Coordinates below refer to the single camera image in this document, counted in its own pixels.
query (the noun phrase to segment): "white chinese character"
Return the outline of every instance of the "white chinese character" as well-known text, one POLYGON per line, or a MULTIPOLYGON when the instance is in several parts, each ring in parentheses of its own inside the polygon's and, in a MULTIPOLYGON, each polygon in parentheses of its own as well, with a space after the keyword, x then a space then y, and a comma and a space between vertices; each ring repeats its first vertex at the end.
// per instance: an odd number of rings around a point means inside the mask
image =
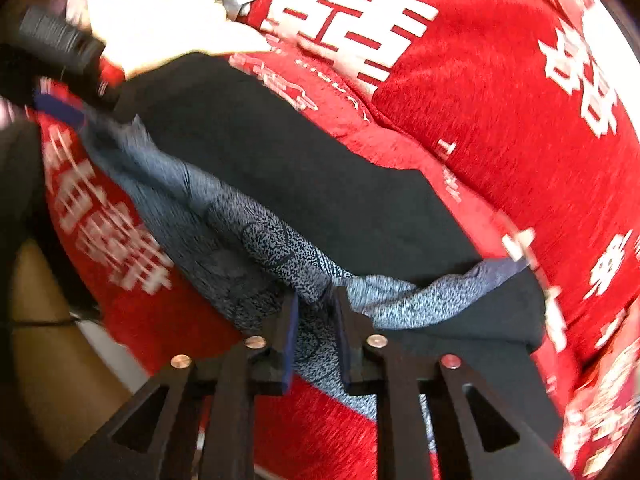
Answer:
POLYGON ((44 177, 47 189, 53 190, 51 173, 59 170, 63 162, 68 160, 67 153, 71 147, 71 134, 68 131, 60 132, 58 127, 49 127, 49 142, 42 148, 42 164, 44 166, 44 177))
POLYGON ((339 73, 357 80, 370 95, 378 87, 358 80, 358 75, 385 81, 391 67, 411 45, 411 40, 392 29, 399 27, 419 38, 427 29, 425 24, 404 12, 409 10, 430 21, 438 14, 437 9, 417 0, 324 1, 342 9, 336 14, 332 6, 321 0, 273 0, 262 26, 273 30, 271 23, 279 23, 289 36, 300 34, 308 40, 319 41, 325 46, 321 48, 322 56, 331 59, 339 73), (320 37, 331 15, 333 19, 320 37))
POLYGON ((620 409, 609 410, 603 419, 593 428, 596 433, 591 437, 594 442, 615 432, 620 423, 620 409))
POLYGON ((622 388, 636 366, 638 348, 640 338, 620 352, 604 374, 598 391, 586 410, 585 415, 590 428, 596 428, 606 418, 607 413, 613 410, 622 388))
POLYGON ((582 107, 580 117, 582 117, 593 134, 600 138, 607 135, 609 126, 615 135, 618 129, 618 122, 613 116, 613 105, 618 103, 616 91, 607 85, 600 68, 593 63, 593 84, 585 78, 583 80, 584 92, 582 94, 582 107))
POLYGON ((93 261, 111 267, 115 272, 129 255, 127 231, 118 229, 105 210, 92 214, 80 227, 76 247, 93 261))
POLYGON ((609 444, 607 447, 599 450, 595 455, 587 460, 584 466, 583 476, 591 478, 595 474, 602 471, 602 468, 606 465, 609 459, 613 456, 616 450, 615 444, 609 444))
POLYGON ((591 269, 589 285, 592 285, 593 288, 587 292, 583 298, 584 300, 590 298, 594 292, 596 293, 596 296, 600 296, 609 288, 613 277, 618 272, 620 265, 622 265, 622 260, 625 257, 624 248, 626 242, 631 236, 631 232, 632 230, 629 230, 626 236, 615 235, 613 237, 613 240, 610 242, 607 250, 600 257, 593 269, 591 269))
POLYGON ((558 44, 556 47, 538 41, 540 51, 546 56, 545 75, 558 83, 560 88, 572 94, 580 89, 584 78, 584 65, 590 62, 587 47, 580 35, 562 22, 564 33, 556 28, 558 44))
POLYGON ((636 418, 637 413, 638 406, 634 402, 631 402, 631 404, 629 404, 624 410, 622 410, 622 412, 620 413, 620 422, 618 424, 618 429, 611 435, 611 440, 613 442, 621 440, 626 435, 629 426, 631 426, 634 418, 636 418))
POLYGON ((559 458, 569 471, 575 467, 578 453, 591 435, 591 430, 584 422, 584 415, 578 410, 569 408, 564 414, 559 458))
POLYGON ((67 234, 74 230, 79 219, 89 212, 94 204, 86 186, 81 186, 93 176, 94 168, 88 160, 84 160, 60 177, 56 209, 60 211, 60 227, 67 234))
POLYGON ((155 294, 162 286, 171 288, 167 267, 174 263, 145 228, 133 225, 122 202, 107 204, 91 215, 81 228, 77 247, 110 267, 110 280, 125 290, 133 290, 138 282, 147 294, 155 294))

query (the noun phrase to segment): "clamp jaw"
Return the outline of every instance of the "clamp jaw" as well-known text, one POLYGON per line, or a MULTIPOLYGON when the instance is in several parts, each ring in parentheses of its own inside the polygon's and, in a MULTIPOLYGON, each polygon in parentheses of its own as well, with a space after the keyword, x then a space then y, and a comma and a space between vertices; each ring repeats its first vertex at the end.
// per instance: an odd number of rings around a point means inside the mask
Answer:
MULTIPOLYGON (((375 395, 378 478, 431 480, 420 407, 430 409, 443 480, 570 480, 544 442, 459 357, 415 358, 377 334, 334 293, 334 323, 345 391, 375 395)), ((73 456, 61 480, 191 480, 204 399, 212 397, 200 480, 254 478, 254 399, 289 389, 298 298, 286 298, 260 335, 218 357, 172 359, 73 456)))

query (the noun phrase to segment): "black cloth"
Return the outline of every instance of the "black cloth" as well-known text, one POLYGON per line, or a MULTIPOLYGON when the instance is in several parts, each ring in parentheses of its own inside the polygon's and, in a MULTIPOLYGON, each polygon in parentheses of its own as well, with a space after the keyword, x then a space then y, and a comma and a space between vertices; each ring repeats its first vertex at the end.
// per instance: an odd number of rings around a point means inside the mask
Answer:
POLYGON ((381 168, 223 57, 189 54, 122 88, 163 152, 270 209, 336 264, 426 285, 478 252, 417 170, 381 168))
POLYGON ((562 419, 529 357, 542 343, 544 323, 545 297, 533 272, 526 269, 451 319, 384 333, 411 354, 459 355, 551 445, 562 419))
POLYGON ((545 295, 533 271, 527 268, 456 316, 406 332, 509 341, 533 352, 545 336, 545 295))
POLYGON ((562 418, 546 394, 526 346, 498 340, 438 338, 409 330, 383 331, 410 354, 464 359, 507 406, 551 446, 562 429, 562 418))
MULTIPOLYGON (((40 129, 19 120, 0 131, 0 323, 9 317, 15 259, 28 237, 24 227, 40 199, 44 199, 40 129)), ((13 375, 10 334, 0 328, 0 382, 13 375)))

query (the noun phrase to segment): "white fabric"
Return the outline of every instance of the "white fabric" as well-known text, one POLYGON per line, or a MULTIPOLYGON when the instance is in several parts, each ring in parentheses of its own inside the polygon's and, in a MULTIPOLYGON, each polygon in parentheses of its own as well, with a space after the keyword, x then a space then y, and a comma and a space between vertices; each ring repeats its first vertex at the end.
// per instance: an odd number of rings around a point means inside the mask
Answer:
POLYGON ((66 20, 82 30, 90 30, 91 22, 86 0, 66 0, 66 20))
POLYGON ((640 139, 640 62, 600 0, 584 11, 582 30, 594 59, 625 105, 640 139))
POLYGON ((226 18, 216 0, 87 0, 94 36, 127 77, 188 52, 266 52, 256 30, 226 18))

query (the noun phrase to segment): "metal pin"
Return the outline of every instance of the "metal pin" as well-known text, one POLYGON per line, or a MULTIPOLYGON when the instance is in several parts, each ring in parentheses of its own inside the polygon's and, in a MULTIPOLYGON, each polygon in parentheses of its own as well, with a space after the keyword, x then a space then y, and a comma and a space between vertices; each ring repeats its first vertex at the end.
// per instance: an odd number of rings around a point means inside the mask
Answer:
POLYGON ((442 366, 449 370, 457 370, 462 366, 462 360, 454 354, 446 354, 440 358, 442 366))
POLYGON ((386 337, 380 334, 372 334, 367 337, 367 344, 373 348, 384 348, 387 343, 386 337))
POLYGON ((192 359, 185 354, 178 354, 171 358, 171 366, 181 370, 183 368, 189 368, 191 366, 192 359))
POLYGON ((438 140, 438 145, 443 147, 446 150, 447 155, 451 155, 451 153, 453 153, 453 150, 456 149, 456 143, 455 142, 452 142, 451 144, 449 144, 448 142, 445 142, 442 139, 438 140))
POLYGON ((267 346, 267 340, 261 335, 252 335, 244 340, 244 345, 251 350, 259 350, 267 346))

